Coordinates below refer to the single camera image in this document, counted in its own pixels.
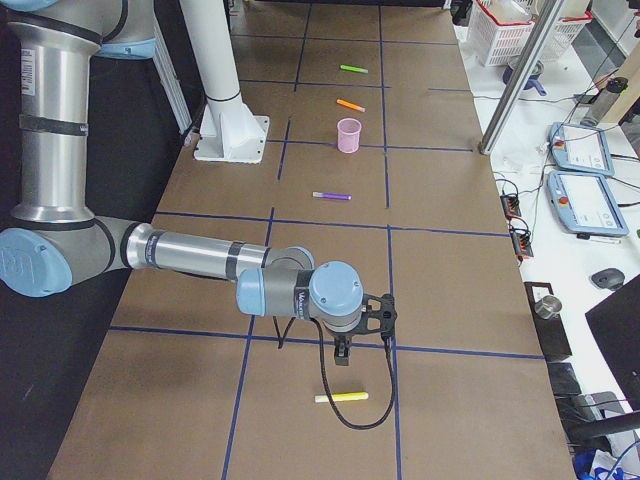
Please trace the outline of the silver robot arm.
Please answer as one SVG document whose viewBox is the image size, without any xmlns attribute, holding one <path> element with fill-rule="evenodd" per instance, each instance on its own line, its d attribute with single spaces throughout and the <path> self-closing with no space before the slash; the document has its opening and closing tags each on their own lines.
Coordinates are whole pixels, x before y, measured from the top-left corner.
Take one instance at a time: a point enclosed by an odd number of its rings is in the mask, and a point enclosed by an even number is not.
<svg viewBox="0 0 640 480">
<path fill-rule="evenodd" d="M 21 44 L 21 200 L 1 235 L 1 278 L 17 293 L 45 297 L 118 269 L 157 269 L 233 282 L 241 312 L 309 320 L 349 360 L 367 321 L 357 272 L 316 265 L 301 247 L 162 231 L 96 216 L 85 203 L 90 60 L 154 55 L 150 1 L 9 1 Z"/>
</svg>

